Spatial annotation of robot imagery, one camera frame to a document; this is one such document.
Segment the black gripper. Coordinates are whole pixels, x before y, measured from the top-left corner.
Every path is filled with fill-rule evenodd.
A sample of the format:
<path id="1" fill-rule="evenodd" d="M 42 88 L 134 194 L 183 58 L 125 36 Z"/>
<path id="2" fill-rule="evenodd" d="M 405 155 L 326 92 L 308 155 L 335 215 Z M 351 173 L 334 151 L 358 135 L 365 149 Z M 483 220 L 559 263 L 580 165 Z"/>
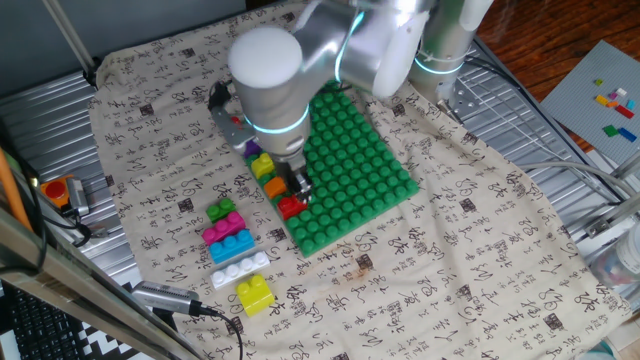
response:
<path id="1" fill-rule="evenodd" d="M 287 191 L 299 201 L 309 202 L 312 199 L 313 182 L 307 175 L 304 155 L 275 156 L 273 162 L 277 174 L 286 183 Z"/>

